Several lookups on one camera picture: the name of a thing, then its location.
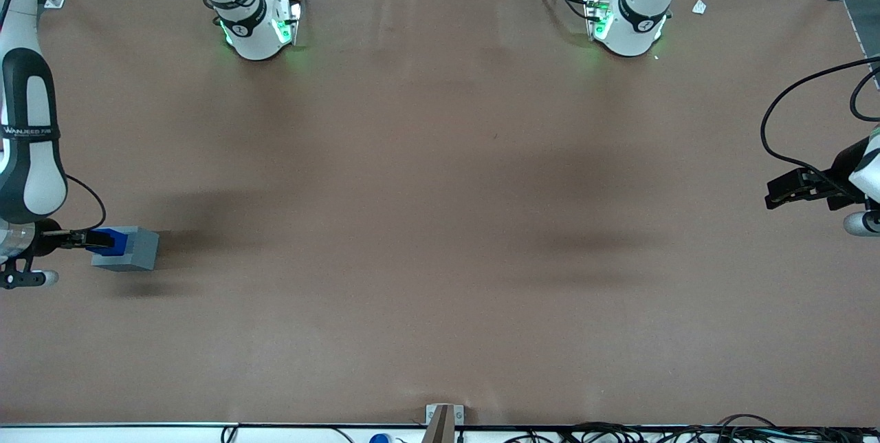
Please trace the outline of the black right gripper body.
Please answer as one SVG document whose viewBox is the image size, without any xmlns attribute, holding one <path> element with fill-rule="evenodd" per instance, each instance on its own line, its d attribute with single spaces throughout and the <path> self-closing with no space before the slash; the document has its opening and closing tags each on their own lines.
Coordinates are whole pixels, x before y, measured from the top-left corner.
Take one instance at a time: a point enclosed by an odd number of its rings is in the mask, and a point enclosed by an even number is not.
<svg viewBox="0 0 880 443">
<path fill-rule="evenodd" d="M 62 246 L 64 240 L 64 230 L 56 220 L 42 219 L 36 221 L 35 238 L 32 242 L 32 254 L 34 256 L 47 256 L 55 249 Z"/>
</svg>

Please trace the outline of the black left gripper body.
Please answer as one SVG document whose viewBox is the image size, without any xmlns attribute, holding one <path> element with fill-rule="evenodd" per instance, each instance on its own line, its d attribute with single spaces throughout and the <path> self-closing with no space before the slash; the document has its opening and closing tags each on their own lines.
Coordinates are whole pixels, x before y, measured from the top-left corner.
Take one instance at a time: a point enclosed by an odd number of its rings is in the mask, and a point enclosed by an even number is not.
<svg viewBox="0 0 880 443">
<path fill-rule="evenodd" d="M 870 139 L 864 137 L 861 141 L 842 149 L 828 169 L 814 174 L 812 199 L 823 199 L 828 205 L 828 210 L 831 211 L 842 210 L 852 205 L 864 205 L 865 193 L 849 182 L 849 177 L 860 164 L 869 142 Z"/>
</svg>

